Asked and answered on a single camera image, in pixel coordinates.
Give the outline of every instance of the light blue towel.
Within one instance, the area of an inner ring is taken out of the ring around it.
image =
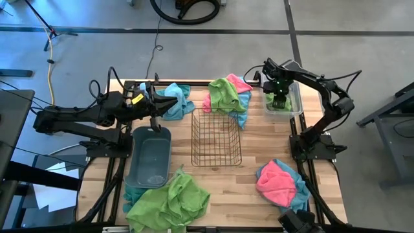
[[[293,198],[289,208],[292,209],[295,213],[298,210],[307,210],[308,209],[308,198],[311,195],[308,188],[306,187],[305,181],[302,180],[302,177],[299,175],[298,172],[295,172],[292,168],[284,164],[283,162],[274,159],[273,160],[283,171],[290,174],[290,176],[293,178],[293,181],[295,182],[295,186],[297,189],[296,195]],[[256,177],[259,179],[261,170],[266,166],[263,165],[258,169],[256,172]],[[280,212],[285,213],[289,208],[285,208],[282,206],[279,206]]]
[[[240,104],[247,111],[245,111],[244,113],[229,112],[229,115],[231,117],[235,117],[237,115],[237,118],[239,119],[239,126],[240,126],[241,129],[245,129],[245,124],[246,124],[247,116],[248,116],[248,103],[249,103],[251,97],[252,97],[252,93],[250,93],[250,91],[245,91],[243,93],[239,93]]]
[[[145,90],[145,84],[140,84],[140,90]],[[189,85],[177,85],[172,83],[165,90],[158,90],[157,94],[162,96],[177,97],[178,102],[168,109],[168,111],[162,116],[164,120],[181,120],[185,114],[191,113],[194,109],[194,103],[187,100],[190,95]]]

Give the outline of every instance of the black hose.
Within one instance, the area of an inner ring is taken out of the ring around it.
[[[204,16],[201,17],[199,19],[182,19],[187,11],[195,4],[195,3],[199,3],[202,1],[207,1],[211,4],[214,5],[214,10],[212,13],[210,13],[208,16]],[[201,23],[205,23],[207,21],[212,20],[218,13],[220,10],[220,3],[218,2],[218,0],[191,0],[190,2],[188,2],[187,4],[185,4],[181,11],[180,14],[178,16],[178,19],[175,19],[173,17],[167,16],[165,13],[163,13],[163,11],[161,11],[161,9],[158,7],[157,3],[155,2],[155,0],[149,0],[149,2],[151,3],[151,6],[153,6],[155,12],[163,19],[165,19],[166,21],[169,21],[170,23],[174,23],[177,25],[197,25],[197,24],[201,24]]]

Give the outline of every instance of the gray plastic tray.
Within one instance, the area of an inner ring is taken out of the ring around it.
[[[171,160],[171,132],[139,127],[132,133],[134,151],[125,183],[133,188],[159,188],[167,183]]]

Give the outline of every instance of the white paper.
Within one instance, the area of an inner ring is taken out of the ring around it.
[[[67,175],[73,178],[79,178],[79,169],[68,171],[63,175]],[[57,199],[55,202],[49,204],[49,212],[69,208],[76,205],[76,194],[77,193],[74,190],[57,188],[55,195],[58,195],[60,198]]]
[[[50,172],[67,175],[73,178],[79,178],[79,169],[66,171],[64,162],[55,164],[50,168],[47,168],[47,170],[52,170]],[[49,212],[53,212],[76,204],[76,191],[74,190],[48,187],[40,184],[33,184],[33,187],[39,209],[49,205]]]
[[[47,170],[64,168],[64,167],[65,167],[65,163],[61,162],[59,164],[55,164],[51,166],[50,168],[47,168]],[[66,170],[66,169],[54,170],[51,172],[60,171],[60,170]],[[40,184],[33,184],[33,189],[34,189],[34,194],[36,196],[36,202],[38,203],[39,209],[47,206],[50,203],[50,198],[51,198],[51,196],[49,195],[50,187],[40,185]]]

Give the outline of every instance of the yellow cable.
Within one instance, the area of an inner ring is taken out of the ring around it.
[[[47,39],[49,40],[49,45],[50,45],[50,60],[52,60],[53,58],[53,45],[52,45],[52,40],[50,39],[49,33],[47,32],[46,26],[45,24],[40,20],[39,16],[37,14],[35,14],[35,16],[37,17],[37,19],[39,20],[39,22],[41,23],[41,26],[43,27],[43,30],[46,33]],[[49,91],[50,91],[50,98],[51,100],[51,104],[54,105],[54,94],[53,94],[53,88],[52,88],[52,84],[51,84],[51,80],[50,78],[52,77],[52,64],[49,63],[49,69],[47,71],[47,83],[49,85]]]

